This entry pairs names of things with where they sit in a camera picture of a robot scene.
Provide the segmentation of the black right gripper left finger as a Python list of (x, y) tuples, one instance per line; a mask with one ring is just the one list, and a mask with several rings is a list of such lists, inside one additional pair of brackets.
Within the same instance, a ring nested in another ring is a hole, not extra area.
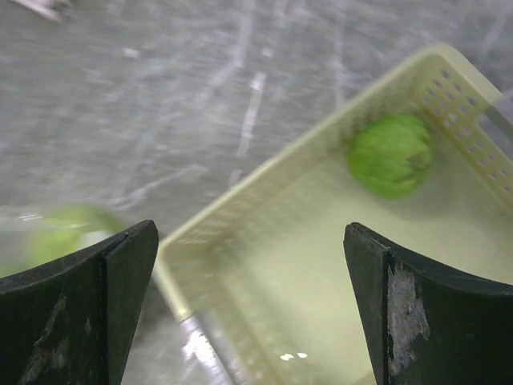
[(3, 384), (119, 384), (159, 244), (144, 220), (1, 280)]

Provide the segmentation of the clear blue-zipper plastic bag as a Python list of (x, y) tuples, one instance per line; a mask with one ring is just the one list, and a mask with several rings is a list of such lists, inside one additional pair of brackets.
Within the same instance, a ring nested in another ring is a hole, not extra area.
[(1, 207), (1, 276), (35, 266), (103, 241), (131, 225), (98, 205)]

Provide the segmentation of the light green cabbage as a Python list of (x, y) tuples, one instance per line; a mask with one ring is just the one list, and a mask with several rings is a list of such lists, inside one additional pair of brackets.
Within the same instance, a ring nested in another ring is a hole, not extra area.
[(94, 205), (57, 208), (39, 220), (27, 237), (28, 261), (41, 265), (85, 249), (126, 229), (112, 211)]

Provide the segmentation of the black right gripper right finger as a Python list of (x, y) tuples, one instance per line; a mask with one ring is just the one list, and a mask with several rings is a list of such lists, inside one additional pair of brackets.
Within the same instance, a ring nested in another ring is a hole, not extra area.
[(353, 222), (345, 260), (378, 384), (510, 384), (512, 287)]

